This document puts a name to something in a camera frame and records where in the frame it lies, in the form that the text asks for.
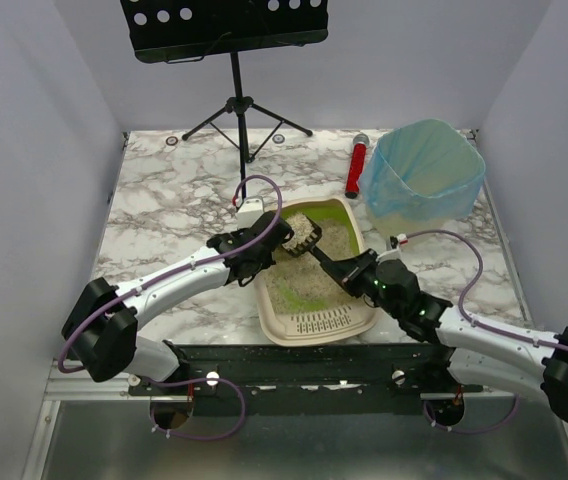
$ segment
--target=blue plastic bag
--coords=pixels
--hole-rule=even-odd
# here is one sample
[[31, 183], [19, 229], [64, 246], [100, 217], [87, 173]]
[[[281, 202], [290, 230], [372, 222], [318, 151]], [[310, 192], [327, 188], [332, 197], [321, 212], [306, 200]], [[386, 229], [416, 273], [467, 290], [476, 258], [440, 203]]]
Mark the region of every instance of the blue plastic bag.
[[384, 135], [359, 179], [369, 212], [415, 223], [471, 213], [486, 166], [466, 138], [441, 120]]

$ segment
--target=marble tabletop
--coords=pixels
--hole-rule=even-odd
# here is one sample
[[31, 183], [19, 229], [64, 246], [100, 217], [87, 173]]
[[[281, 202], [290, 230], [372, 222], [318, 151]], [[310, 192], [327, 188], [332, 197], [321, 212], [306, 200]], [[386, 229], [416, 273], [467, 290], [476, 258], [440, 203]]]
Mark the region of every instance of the marble tabletop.
[[[253, 151], [270, 130], [250, 129]], [[386, 133], [363, 130], [372, 142]], [[181, 140], [180, 131], [133, 132], [122, 165], [95, 276], [111, 283], [147, 275], [205, 244], [212, 235], [236, 228], [230, 199], [239, 181], [237, 149], [214, 130]], [[228, 130], [237, 141], [237, 132]], [[320, 130], [308, 138], [281, 129], [285, 142], [269, 141], [248, 165], [248, 174], [272, 178], [284, 201], [342, 195], [349, 167], [352, 130]], [[175, 136], [179, 143], [167, 145]], [[270, 187], [248, 185], [249, 195], [274, 201]], [[384, 250], [384, 241], [366, 218], [360, 199], [349, 200], [368, 247]], [[518, 302], [490, 206], [482, 192], [473, 213], [445, 228], [467, 236], [484, 257], [484, 275], [469, 294], [468, 310], [513, 325], [529, 326]], [[403, 252], [423, 290], [451, 301], [476, 271], [476, 260], [455, 240], [431, 236]], [[408, 342], [411, 339], [382, 311], [369, 331], [347, 343]], [[251, 286], [229, 285], [197, 295], [158, 316], [140, 332], [177, 344], [268, 344]]]

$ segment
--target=microphone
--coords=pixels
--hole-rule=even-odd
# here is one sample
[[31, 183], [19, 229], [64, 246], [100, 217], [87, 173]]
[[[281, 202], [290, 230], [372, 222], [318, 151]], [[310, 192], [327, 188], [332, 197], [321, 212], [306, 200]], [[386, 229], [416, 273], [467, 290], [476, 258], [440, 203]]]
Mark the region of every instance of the microphone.
[[351, 167], [348, 171], [348, 178], [346, 179], [346, 192], [347, 198], [357, 198], [360, 193], [360, 188], [357, 186], [357, 181], [364, 169], [364, 159], [366, 158], [366, 149], [370, 145], [368, 136], [365, 133], [359, 133], [353, 139], [353, 155], [351, 156]]

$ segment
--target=black music stand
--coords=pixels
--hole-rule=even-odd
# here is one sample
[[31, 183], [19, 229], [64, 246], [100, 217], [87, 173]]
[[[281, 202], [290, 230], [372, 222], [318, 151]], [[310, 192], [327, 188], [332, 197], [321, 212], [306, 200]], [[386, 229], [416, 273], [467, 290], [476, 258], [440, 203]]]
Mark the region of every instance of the black music stand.
[[[328, 0], [120, 0], [130, 30], [135, 56], [144, 63], [199, 62], [208, 55], [230, 53], [235, 96], [223, 108], [182, 138], [211, 125], [240, 151], [240, 177], [246, 164], [283, 125], [309, 137], [300, 125], [256, 104], [242, 91], [238, 52], [319, 43], [328, 36]], [[245, 113], [249, 108], [279, 123], [252, 154], [249, 152]], [[239, 145], [213, 122], [224, 113], [235, 113]], [[242, 189], [246, 198], [246, 187]]]

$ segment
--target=gray wall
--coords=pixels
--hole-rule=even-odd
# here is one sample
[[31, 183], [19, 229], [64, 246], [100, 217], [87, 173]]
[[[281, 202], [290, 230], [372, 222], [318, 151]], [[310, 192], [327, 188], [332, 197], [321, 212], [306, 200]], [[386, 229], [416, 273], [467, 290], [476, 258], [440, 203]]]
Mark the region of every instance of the gray wall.
[[[55, 1], [123, 127], [195, 126], [232, 94], [228, 56], [145, 65], [133, 56], [117, 0]], [[245, 91], [310, 127], [391, 127], [426, 117], [479, 126], [548, 4], [329, 0], [324, 43], [241, 55]], [[249, 124], [272, 121], [254, 112]]]
[[53, 2], [0, 1], [0, 479], [21, 475], [121, 146]]
[[538, 324], [568, 324], [568, 0], [557, 0], [483, 123], [480, 148]]

